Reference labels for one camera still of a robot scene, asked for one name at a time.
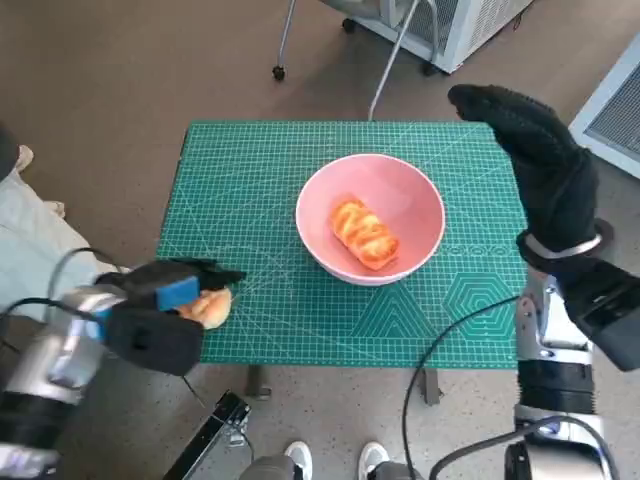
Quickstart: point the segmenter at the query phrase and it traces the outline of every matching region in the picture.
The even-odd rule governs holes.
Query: bowl
[[[331,231],[331,210],[349,196],[362,200],[400,240],[398,258],[381,270],[362,265]],[[330,274],[354,285],[378,286],[397,282],[429,260],[442,240],[445,214],[440,193],[416,167],[363,153],[313,174],[300,191],[296,225],[309,253]]]

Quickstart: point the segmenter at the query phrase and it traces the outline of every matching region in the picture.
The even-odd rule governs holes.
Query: pastry
[[[396,258],[398,238],[361,200],[341,202],[329,221],[335,236],[365,267],[380,270]]]
[[[231,291],[228,288],[203,290],[200,298],[178,307],[177,310],[180,316],[201,323],[207,330],[218,328],[231,312]]]

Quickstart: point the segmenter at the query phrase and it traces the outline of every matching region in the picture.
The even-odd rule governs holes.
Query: gray carpet
[[[362,119],[390,45],[344,35],[341,16],[300,1],[288,77],[271,78],[286,0],[4,0],[0,2],[0,112],[36,153],[26,180],[67,203],[69,221],[123,263],[153,256],[182,136],[196,118]],[[401,54],[380,119],[450,120],[447,89],[499,83],[553,105],[570,121],[640,25],[637,0],[539,0],[453,76],[424,78]],[[638,181],[600,165],[600,213],[617,230],[614,259],[640,271]],[[640,374],[599,359],[608,438],[623,478],[640,478]],[[200,366],[195,386],[215,401],[242,390],[243,367]],[[274,398],[256,405],[258,454],[307,440],[317,480],[355,475],[360,447],[377,438],[401,458],[399,411],[410,372],[272,368]],[[446,396],[416,398],[410,431],[417,465],[511,427],[513,372],[448,371]],[[107,362],[62,442],[65,479],[159,478],[202,419],[183,384]],[[461,461],[443,478],[500,478],[502,450]],[[236,478],[242,449],[211,453],[198,479]]]

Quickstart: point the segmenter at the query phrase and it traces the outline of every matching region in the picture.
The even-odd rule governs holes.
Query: cutting mat
[[[437,254],[407,279],[356,287],[326,273],[296,227],[298,192],[328,162],[392,155],[425,172],[447,217]],[[524,227],[508,157],[466,123],[197,122],[185,138],[159,258],[215,258],[248,272],[233,313],[205,341],[211,363],[414,366],[445,326],[520,291]],[[482,315],[430,365],[511,368],[513,307]]]

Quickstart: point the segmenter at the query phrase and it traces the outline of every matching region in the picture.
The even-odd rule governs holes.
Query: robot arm
[[[55,442],[111,350],[151,370],[185,375],[200,359],[203,328],[170,310],[243,273],[202,260],[165,260],[108,274],[61,302],[0,398],[0,478],[48,478]]]
[[[595,220],[597,175],[552,109],[502,87],[459,85],[449,93],[460,117],[486,122],[509,154],[528,229],[517,244],[528,263],[516,310],[520,402],[516,428],[557,415],[601,436],[595,412],[593,344],[622,370],[640,366],[640,280],[598,259],[611,240]],[[506,454],[507,479],[611,478],[595,439],[570,423],[540,428]]]

